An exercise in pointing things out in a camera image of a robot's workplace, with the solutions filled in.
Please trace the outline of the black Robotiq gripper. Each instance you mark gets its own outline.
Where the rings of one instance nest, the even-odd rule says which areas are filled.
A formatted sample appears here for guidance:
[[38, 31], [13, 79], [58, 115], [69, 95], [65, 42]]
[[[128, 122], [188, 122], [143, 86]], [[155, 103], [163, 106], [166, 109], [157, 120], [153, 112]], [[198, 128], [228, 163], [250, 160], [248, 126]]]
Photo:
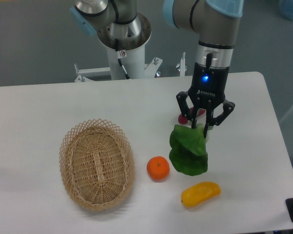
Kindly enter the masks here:
[[[197, 125], [197, 113], [199, 109], [206, 109], [206, 123], [204, 126], [204, 138], [207, 138], [208, 130], [214, 125], [219, 126], [234, 110], [235, 104], [225, 100], [225, 86], [229, 74], [229, 67], [224, 69], [209, 68], [195, 63], [191, 87], [188, 92], [179, 92], [176, 99], [184, 117], [191, 122], [191, 128]], [[190, 98], [193, 107], [189, 108], [187, 98]], [[223, 103], [223, 112], [213, 117], [216, 107]]]

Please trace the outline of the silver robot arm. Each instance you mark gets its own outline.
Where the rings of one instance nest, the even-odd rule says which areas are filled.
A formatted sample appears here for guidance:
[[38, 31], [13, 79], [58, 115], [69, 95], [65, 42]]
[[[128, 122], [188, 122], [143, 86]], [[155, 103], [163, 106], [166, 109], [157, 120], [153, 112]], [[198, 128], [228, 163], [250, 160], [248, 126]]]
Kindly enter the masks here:
[[[224, 90], [243, 15], [241, 0], [167, 0], [163, 17], [175, 28], [199, 34], [191, 87], [177, 95], [184, 119], [197, 125], [206, 111], [204, 132], [220, 125], [234, 110]], [[108, 52], [113, 79], [144, 78], [145, 44], [151, 36], [148, 19], [134, 0], [77, 0], [70, 8], [73, 20], [86, 35], [97, 35]]]

